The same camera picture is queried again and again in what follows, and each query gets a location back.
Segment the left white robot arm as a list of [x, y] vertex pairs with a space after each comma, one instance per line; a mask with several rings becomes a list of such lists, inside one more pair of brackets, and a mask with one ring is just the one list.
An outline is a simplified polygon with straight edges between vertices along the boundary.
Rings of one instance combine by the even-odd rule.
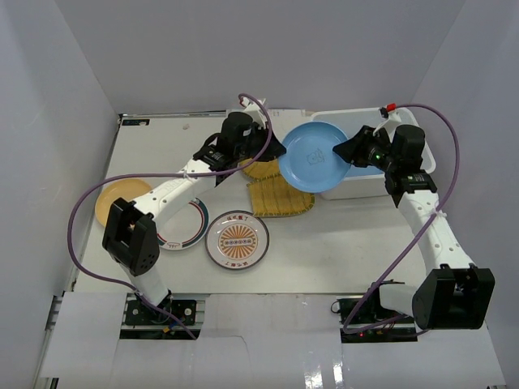
[[269, 162], [285, 153], [285, 147], [265, 125], [247, 113], [232, 112], [221, 131], [205, 140], [177, 177], [140, 197], [130, 201], [119, 198], [112, 203], [102, 247], [146, 301], [143, 312], [153, 323], [163, 323], [171, 314], [171, 303], [166, 299], [170, 291], [155, 268], [160, 253], [158, 230], [198, 195], [236, 172], [240, 162]]

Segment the blue plate with bear print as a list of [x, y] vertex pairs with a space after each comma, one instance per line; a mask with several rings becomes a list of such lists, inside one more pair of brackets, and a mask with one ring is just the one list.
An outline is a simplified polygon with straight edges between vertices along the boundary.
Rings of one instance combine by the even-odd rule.
[[350, 164], [333, 148], [349, 138], [331, 123], [312, 121], [290, 131], [282, 141], [286, 153], [277, 158], [281, 176], [293, 188], [317, 194], [342, 183]]

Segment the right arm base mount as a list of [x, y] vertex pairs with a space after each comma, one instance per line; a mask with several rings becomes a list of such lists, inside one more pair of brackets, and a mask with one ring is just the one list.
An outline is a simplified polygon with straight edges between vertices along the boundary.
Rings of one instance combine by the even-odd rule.
[[392, 323], [383, 323], [384, 320], [398, 316], [398, 313], [381, 307], [374, 297], [370, 297], [362, 305], [351, 320], [348, 329], [365, 327], [375, 323], [377, 326], [367, 331], [345, 334], [342, 329], [344, 321], [359, 300], [360, 296], [338, 297], [330, 305], [331, 312], [340, 317], [340, 333], [343, 344], [399, 343], [416, 342], [418, 340], [418, 332], [411, 317], [404, 317]]

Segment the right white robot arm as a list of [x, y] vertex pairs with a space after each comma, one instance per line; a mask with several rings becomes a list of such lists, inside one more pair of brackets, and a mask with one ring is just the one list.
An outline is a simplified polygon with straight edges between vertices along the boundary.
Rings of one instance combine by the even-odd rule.
[[420, 250], [426, 276], [418, 287], [382, 276], [371, 287], [367, 316], [385, 323], [395, 312], [414, 319], [422, 330], [479, 329], [495, 287], [488, 268], [478, 267], [461, 248], [431, 176], [422, 169], [423, 129], [399, 125], [392, 135], [364, 126], [333, 151], [355, 167], [384, 172], [386, 191], [404, 216]]

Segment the yellow plate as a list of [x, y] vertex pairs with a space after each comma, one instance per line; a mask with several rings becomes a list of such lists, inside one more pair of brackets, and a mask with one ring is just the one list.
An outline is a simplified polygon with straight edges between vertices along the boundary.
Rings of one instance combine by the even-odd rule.
[[101, 226], [105, 227], [110, 206], [115, 200], [123, 198], [129, 202], [134, 198], [147, 194], [151, 189], [152, 187], [146, 181], [138, 178], [122, 179], [109, 184], [102, 190], [96, 201], [95, 214], [97, 221]]

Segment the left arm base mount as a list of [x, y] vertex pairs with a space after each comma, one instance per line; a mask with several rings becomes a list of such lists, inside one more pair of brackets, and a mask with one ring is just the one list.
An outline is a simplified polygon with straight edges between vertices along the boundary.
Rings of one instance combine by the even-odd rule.
[[146, 306], [136, 297], [129, 297], [125, 305], [119, 334], [121, 340], [195, 340], [201, 329], [197, 319], [196, 300], [173, 299], [165, 303], [163, 310], [175, 315], [193, 336], [166, 314]]

